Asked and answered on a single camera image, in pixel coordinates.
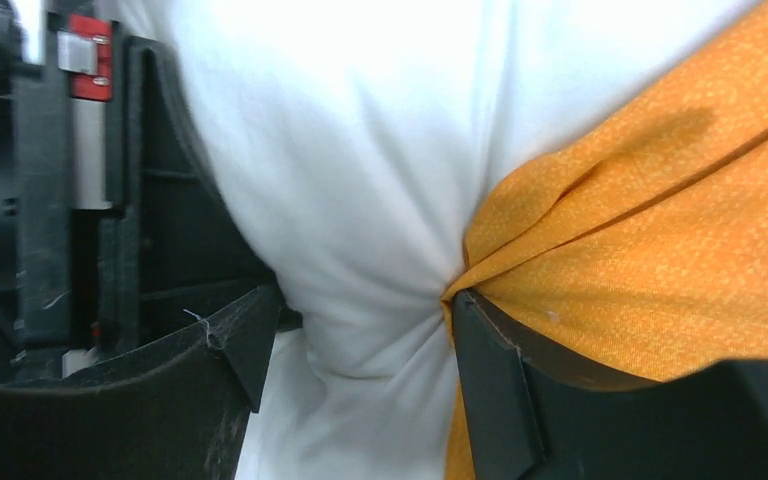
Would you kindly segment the white pillow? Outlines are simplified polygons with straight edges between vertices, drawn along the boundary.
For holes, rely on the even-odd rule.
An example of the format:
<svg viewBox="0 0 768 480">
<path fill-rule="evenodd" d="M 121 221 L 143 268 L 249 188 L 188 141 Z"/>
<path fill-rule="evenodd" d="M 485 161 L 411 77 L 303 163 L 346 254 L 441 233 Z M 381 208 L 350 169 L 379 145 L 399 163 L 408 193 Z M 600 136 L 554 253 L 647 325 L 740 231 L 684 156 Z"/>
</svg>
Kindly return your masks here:
<svg viewBox="0 0 768 480">
<path fill-rule="evenodd" d="M 208 171 L 303 327 L 241 479 L 440 479 L 440 296 L 489 192 L 598 125 L 748 1 L 102 1 L 170 49 Z"/>
</svg>

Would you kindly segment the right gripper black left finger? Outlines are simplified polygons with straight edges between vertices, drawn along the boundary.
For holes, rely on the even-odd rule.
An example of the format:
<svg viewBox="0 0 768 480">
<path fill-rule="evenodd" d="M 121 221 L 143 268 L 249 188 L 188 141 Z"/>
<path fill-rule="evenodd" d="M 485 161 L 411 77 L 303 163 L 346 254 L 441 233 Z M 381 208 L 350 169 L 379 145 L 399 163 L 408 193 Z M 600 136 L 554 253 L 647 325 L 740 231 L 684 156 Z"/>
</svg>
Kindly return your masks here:
<svg viewBox="0 0 768 480">
<path fill-rule="evenodd" d="M 0 386 L 0 479 L 231 479 L 264 388 L 279 290 L 61 380 Z"/>
</svg>

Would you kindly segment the orange printed pillowcase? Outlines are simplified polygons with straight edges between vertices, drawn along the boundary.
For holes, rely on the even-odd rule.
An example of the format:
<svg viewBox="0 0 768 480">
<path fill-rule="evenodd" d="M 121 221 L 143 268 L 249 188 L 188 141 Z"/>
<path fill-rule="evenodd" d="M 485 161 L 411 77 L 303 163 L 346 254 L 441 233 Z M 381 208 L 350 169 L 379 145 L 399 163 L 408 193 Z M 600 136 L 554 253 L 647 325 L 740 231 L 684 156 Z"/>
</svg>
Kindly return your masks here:
<svg viewBox="0 0 768 480">
<path fill-rule="evenodd" d="M 477 292 L 593 361 L 666 383 L 768 360 L 768 1 L 597 128 L 491 192 L 465 237 Z M 456 390 L 445 475 L 476 476 Z"/>
</svg>

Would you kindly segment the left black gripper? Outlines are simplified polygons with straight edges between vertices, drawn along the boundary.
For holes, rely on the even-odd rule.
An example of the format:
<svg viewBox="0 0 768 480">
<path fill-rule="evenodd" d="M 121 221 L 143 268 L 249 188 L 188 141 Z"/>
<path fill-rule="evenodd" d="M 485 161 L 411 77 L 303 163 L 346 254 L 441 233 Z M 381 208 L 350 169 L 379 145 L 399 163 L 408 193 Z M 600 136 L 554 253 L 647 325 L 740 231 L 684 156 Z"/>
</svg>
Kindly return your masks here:
<svg viewBox="0 0 768 480">
<path fill-rule="evenodd" d="M 126 41 L 90 1 L 0 1 L 0 384 L 60 379 L 219 312 L 239 323 L 210 339 L 270 351 L 273 276 L 178 86 L 164 47 Z"/>
</svg>

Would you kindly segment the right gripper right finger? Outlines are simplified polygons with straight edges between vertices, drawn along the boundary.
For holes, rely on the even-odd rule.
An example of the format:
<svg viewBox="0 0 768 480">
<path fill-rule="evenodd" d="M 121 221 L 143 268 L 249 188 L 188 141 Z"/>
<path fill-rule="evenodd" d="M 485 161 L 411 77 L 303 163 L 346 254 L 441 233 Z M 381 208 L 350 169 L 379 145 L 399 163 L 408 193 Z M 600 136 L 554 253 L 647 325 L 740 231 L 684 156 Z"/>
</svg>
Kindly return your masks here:
<svg viewBox="0 0 768 480">
<path fill-rule="evenodd" d="M 472 290 L 455 297 L 453 333 L 480 479 L 768 479 L 768 360 L 653 382 Z"/>
</svg>

